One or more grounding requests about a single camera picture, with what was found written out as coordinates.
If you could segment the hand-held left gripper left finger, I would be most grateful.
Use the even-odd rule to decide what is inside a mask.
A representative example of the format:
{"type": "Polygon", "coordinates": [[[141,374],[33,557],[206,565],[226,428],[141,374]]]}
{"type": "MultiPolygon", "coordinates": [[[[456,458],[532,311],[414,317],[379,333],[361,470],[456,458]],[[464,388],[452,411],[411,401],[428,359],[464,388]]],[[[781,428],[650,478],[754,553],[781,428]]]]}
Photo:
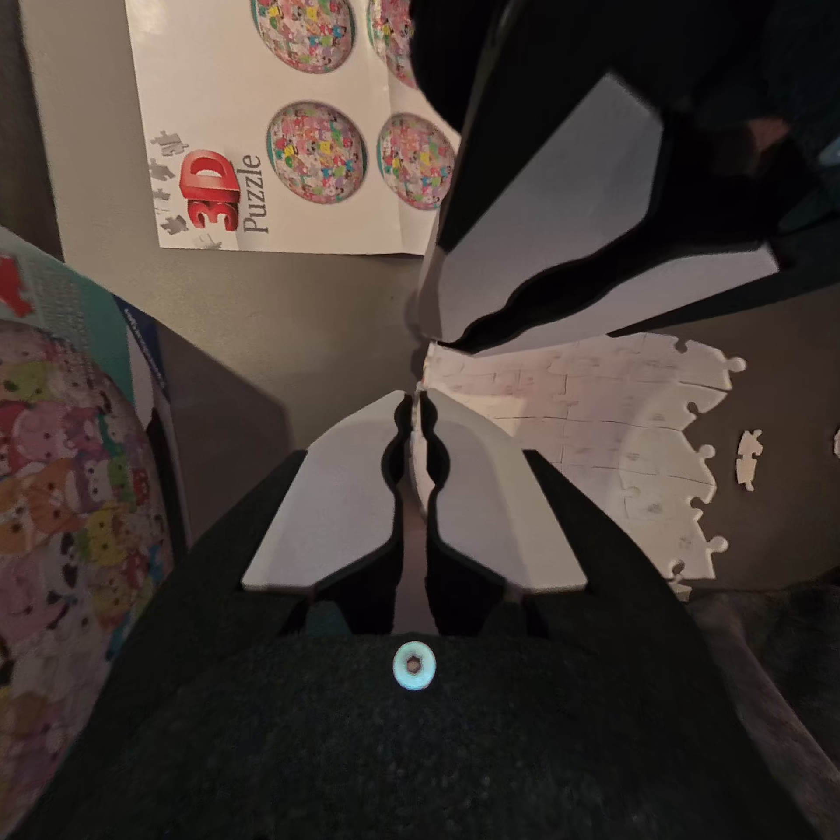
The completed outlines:
{"type": "Polygon", "coordinates": [[[244,590],[313,595],[396,549],[412,411],[410,395],[390,392],[309,446],[241,579],[244,590]]]}

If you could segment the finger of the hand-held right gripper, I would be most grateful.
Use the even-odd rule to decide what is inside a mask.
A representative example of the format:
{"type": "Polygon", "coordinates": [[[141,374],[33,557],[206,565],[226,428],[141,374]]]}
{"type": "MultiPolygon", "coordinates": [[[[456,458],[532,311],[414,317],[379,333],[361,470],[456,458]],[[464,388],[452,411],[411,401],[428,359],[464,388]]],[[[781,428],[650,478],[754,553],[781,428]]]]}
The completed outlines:
{"type": "Polygon", "coordinates": [[[465,339],[458,343],[458,351],[495,355],[599,338],[771,277],[779,270],[780,263],[769,245],[672,259],[619,284],[582,311],[528,327],[509,339],[465,339]]]}
{"type": "Polygon", "coordinates": [[[637,226],[662,136],[657,113],[605,74],[459,242],[428,251],[418,295],[425,336],[457,341],[532,277],[637,226]]]}

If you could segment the partly built white puzzle ball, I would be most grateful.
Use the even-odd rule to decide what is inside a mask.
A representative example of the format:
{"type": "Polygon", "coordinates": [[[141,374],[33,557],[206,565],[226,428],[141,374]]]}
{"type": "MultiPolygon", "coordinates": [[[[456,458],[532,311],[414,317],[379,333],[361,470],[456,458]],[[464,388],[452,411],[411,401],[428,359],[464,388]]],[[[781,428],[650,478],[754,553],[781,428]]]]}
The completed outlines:
{"type": "Polygon", "coordinates": [[[658,333],[599,337],[475,358],[431,343],[420,387],[482,415],[523,449],[540,452],[633,538],[682,601],[715,578],[698,500],[717,482],[716,451],[686,429],[718,406],[747,362],[658,333]]]}

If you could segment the colourful puzzle ball box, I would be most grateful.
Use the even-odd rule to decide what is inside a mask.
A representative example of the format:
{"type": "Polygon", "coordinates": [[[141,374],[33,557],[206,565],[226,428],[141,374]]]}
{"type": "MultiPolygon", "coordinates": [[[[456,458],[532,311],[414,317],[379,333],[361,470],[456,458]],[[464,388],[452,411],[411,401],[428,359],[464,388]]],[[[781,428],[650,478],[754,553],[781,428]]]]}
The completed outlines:
{"type": "Polygon", "coordinates": [[[1,805],[8,833],[174,565],[155,321],[1,233],[1,805]]]}

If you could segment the person's dark clothing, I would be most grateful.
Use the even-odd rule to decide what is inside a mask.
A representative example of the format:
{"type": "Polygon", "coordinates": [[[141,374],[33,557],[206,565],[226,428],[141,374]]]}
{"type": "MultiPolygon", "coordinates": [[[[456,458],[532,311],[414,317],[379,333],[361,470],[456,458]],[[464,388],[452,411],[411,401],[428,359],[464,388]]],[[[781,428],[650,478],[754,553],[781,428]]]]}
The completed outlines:
{"type": "Polygon", "coordinates": [[[838,579],[713,592],[688,612],[773,776],[820,838],[838,839],[838,579]]]}

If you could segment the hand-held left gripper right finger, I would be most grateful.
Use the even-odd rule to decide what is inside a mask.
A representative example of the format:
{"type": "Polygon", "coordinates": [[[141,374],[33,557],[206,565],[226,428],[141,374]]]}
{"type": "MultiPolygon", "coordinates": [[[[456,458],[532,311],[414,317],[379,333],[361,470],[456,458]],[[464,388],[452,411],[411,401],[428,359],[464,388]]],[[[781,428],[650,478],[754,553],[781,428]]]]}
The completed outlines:
{"type": "Polygon", "coordinates": [[[427,515],[444,549],[523,594],[580,592],[586,575],[518,441],[437,389],[421,391],[427,515]]]}

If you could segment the printed instruction sheet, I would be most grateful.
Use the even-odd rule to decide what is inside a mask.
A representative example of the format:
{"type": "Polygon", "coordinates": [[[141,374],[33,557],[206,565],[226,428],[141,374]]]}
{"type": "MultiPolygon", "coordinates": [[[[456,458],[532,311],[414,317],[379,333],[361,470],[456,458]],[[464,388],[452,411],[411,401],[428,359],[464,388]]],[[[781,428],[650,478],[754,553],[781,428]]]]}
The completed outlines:
{"type": "Polygon", "coordinates": [[[159,244],[421,256],[459,146],[403,1],[125,3],[159,244]]]}

